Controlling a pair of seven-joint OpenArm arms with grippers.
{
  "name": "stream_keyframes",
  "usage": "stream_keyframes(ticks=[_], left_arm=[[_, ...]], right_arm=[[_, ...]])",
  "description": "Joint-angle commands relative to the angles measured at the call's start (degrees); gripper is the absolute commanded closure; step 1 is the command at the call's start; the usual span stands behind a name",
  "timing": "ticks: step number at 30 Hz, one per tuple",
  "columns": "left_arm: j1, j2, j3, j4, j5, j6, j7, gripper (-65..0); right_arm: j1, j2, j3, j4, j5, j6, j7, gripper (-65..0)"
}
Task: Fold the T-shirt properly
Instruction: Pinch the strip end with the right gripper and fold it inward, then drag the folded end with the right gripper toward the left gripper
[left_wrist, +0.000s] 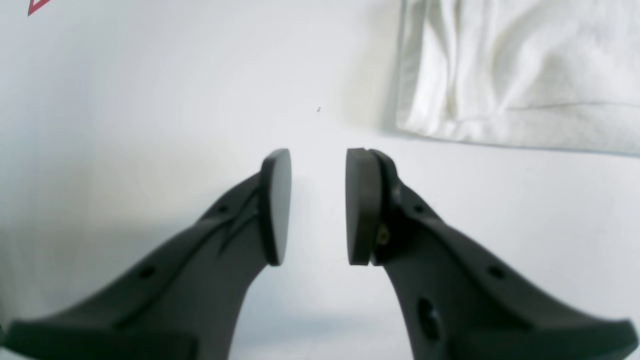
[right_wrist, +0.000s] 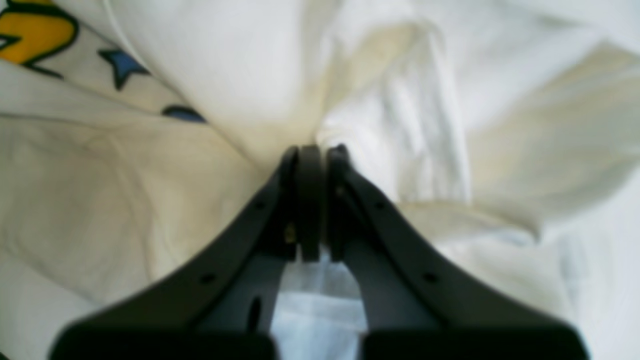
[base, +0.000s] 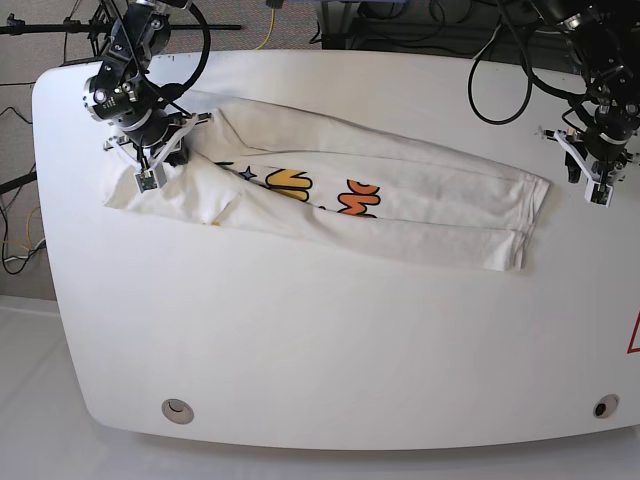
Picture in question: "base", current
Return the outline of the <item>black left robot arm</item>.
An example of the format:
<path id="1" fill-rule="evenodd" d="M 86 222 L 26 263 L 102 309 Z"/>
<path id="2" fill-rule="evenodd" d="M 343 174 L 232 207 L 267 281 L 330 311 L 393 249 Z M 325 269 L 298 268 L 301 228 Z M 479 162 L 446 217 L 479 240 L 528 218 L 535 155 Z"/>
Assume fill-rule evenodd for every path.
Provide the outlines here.
<path id="1" fill-rule="evenodd" d="M 490 125 L 506 125 L 519 118 L 538 88 L 566 101 L 569 113 L 584 124 L 567 140 L 568 179 L 576 183 L 588 175 L 599 203 L 613 191 L 615 176 L 626 167 L 626 145 L 639 130 L 639 3 L 637 1 L 532 1 L 538 20 L 516 25 L 506 3 L 498 1 L 498 24 L 490 40 L 473 57 L 467 96 L 473 113 Z M 541 80 L 533 71 L 530 37 L 545 26 L 565 39 L 580 66 L 585 91 L 572 93 Z M 520 65 L 527 78 L 521 107 L 511 117 L 492 120 L 482 115 L 473 100 L 472 82 L 484 54 L 507 29 L 514 38 Z"/>

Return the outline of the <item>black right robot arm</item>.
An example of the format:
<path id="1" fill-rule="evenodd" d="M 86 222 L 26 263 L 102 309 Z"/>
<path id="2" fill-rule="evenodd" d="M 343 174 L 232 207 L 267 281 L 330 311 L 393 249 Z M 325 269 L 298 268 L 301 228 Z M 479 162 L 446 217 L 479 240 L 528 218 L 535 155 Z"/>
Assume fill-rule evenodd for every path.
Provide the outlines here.
<path id="1" fill-rule="evenodd" d="M 168 6 L 194 17 L 203 34 L 203 46 L 198 64 L 185 82 L 159 86 L 148 78 L 148 67 L 170 39 Z M 177 104 L 204 72 L 211 50 L 210 28 L 190 1 L 137 1 L 115 16 L 98 73 L 85 83 L 83 105 L 92 118 L 115 128 L 105 148 L 133 165 L 144 190 L 153 189 L 160 186 L 164 164 L 188 162 L 184 137 L 212 117 L 210 113 L 191 113 Z"/>

